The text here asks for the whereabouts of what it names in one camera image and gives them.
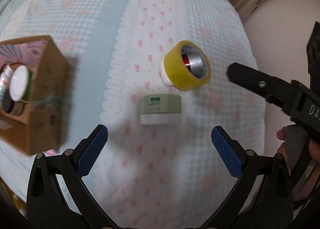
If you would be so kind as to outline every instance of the screw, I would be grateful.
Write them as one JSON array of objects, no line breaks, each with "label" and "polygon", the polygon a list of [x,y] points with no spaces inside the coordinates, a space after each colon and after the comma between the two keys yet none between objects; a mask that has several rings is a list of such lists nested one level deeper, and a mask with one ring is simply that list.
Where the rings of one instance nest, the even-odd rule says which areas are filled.
[{"label": "screw", "polygon": [[255,152],[253,150],[251,150],[251,149],[248,149],[246,151],[246,153],[247,153],[248,156],[253,156],[255,154]]},{"label": "screw", "polygon": [[41,158],[42,157],[42,155],[43,155],[43,153],[37,153],[37,155],[36,155],[36,158]]},{"label": "screw", "polygon": [[67,155],[67,156],[69,156],[69,155],[72,154],[72,152],[73,152],[73,150],[72,150],[71,148],[69,148],[69,149],[66,149],[66,150],[64,151],[64,154]]},{"label": "screw", "polygon": [[259,87],[260,88],[264,88],[264,87],[266,87],[266,85],[267,85],[267,83],[265,81],[260,81],[259,82]]},{"label": "screw", "polygon": [[283,159],[283,155],[281,153],[277,153],[276,156],[278,159]]}]

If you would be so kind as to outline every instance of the finger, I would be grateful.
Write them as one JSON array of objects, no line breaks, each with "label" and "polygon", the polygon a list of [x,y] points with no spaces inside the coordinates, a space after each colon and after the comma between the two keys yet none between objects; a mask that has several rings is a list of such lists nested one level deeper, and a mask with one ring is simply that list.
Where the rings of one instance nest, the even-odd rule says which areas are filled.
[{"label": "finger", "polygon": [[293,199],[295,201],[298,201],[298,200],[307,198],[310,195],[319,175],[320,175],[320,164],[317,163],[314,169],[312,170],[308,180],[300,189],[300,191],[293,197]]},{"label": "finger", "polygon": [[276,135],[278,139],[284,140],[284,130],[285,130],[285,127],[283,127],[282,129],[278,130],[277,135]]},{"label": "finger", "polygon": [[320,143],[310,139],[309,142],[309,152],[310,156],[320,162]]},{"label": "finger", "polygon": [[287,149],[285,147],[285,143],[284,142],[282,142],[282,144],[278,148],[277,153],[281,153],[283,155],[285,161],[287,162],[288,155],[287,155]]}]

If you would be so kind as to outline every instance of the cardboard box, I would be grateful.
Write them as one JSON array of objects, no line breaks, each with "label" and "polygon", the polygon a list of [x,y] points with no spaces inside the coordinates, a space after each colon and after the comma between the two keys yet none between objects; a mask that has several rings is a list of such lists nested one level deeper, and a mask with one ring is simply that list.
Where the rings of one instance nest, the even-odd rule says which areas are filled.
[{"label": "cardboard box", "polygon": [[44,39],[46,47],[33,71],[28,104],[21,116],[0,111],[0,139],[27,154],[60,145],[61,103],[69,63],[50,36],[29,36],[0,42],[21,44]]}]

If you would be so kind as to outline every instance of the packing tape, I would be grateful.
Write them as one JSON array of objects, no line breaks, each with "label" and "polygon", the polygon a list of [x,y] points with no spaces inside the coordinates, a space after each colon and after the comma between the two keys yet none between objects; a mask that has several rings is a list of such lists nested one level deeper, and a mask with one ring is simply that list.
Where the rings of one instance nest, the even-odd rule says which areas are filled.
[{"label": "packing tape", "polygon": [[210,80],[209,61],[202,50],[190,41],[181,41],[160,63],[161,79],[166,86],[183,91],[201,87]]}]

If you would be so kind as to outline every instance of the bedsheet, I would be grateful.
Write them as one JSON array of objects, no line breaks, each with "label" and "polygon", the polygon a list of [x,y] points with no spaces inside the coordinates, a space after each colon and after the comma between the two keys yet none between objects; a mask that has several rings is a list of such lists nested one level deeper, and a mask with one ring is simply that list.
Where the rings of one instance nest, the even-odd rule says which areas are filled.
[{"label": "bedsheet", "polygon": [[[198,227],[214,212],[236,181],[211,143],[214,126],[263,152],[264,100],[226,77],[233,62],[257,69],[227,0],[1,0],[0,13],[0,40],[50,34],[71,64],[57,153],[108,127],[83,181],[119,226]],[[181,40],[201,47],[212,69],[191,92],[164,86],[158,68]],[[139,101],[154,93],[181,95],[180,125],[140,124]],[[33,159],[0,141],[0,176],[23,200]]]}]

